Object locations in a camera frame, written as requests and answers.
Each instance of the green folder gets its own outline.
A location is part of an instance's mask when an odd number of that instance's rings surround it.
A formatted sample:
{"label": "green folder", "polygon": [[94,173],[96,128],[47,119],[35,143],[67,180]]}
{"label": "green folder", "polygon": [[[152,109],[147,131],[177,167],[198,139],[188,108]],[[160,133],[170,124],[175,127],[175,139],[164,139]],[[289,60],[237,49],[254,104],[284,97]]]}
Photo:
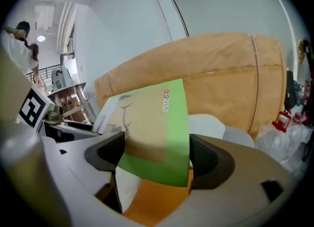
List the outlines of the green folder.
{"label": "green folder", "polygon": [[141,178],[186,187],[189,127],[182,79],[111,97],[93,132],[125,132],[118,167]]}

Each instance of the brown paper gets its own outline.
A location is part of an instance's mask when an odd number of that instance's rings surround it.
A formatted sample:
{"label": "brown paper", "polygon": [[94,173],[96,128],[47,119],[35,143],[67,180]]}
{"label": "brown paper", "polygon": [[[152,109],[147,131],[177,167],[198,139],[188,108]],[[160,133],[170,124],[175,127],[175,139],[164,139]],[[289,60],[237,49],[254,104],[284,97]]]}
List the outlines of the brown paper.
{"label": "brown paper", "polygon": [[254,137],[284,103],[283,46],[245,33],[192,36],[117,66],[95,80],[95,88],[102,107],[111,96],[180,78],[189,114],[211,114]]}

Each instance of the white shirt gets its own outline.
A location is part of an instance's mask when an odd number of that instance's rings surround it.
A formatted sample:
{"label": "white shirt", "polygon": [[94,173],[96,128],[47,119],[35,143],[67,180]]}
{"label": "white shirt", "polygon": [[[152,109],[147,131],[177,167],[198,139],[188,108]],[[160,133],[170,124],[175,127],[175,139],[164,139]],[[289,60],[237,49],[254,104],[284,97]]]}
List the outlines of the white shirt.
{"label": "white shirt", "polygon": [[29,69],[38,65],[32,58],[31,50],[25,46],[24,42],[15,39],[5,30],[1,33],[1,46],[24,75]]}

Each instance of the ceiling light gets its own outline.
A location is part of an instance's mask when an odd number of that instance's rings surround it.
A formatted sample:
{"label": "ceiling light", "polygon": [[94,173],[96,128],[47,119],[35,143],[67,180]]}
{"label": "ceiling light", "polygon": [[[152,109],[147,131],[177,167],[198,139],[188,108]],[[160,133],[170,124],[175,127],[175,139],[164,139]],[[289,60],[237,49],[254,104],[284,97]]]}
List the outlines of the ceiling light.
{"label": "ceiling light", "polygon": [[46,40],[46,38],[44,37],[44,36],[39,36],[38,38],[37,38],[37,41],[38,42],[44,42]]}

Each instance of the plastic bag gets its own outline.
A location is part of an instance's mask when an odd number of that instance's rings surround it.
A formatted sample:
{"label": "plastic bag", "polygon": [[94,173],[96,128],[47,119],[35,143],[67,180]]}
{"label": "plastic bag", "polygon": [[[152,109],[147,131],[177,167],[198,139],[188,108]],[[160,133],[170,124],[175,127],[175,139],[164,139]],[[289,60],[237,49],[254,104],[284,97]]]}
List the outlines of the plastic bag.
{"label": "plastic bag", "polygon": [[312,129],[304,125],[292,125],[285,133],[277,130],[273,126],[262,127],[255,140],[255,148],[268,154],[279,162],[290,172],[298,173],[302,165],[301,158],[293,158],[298,152],[302,142],[307,143],[310,139]]}

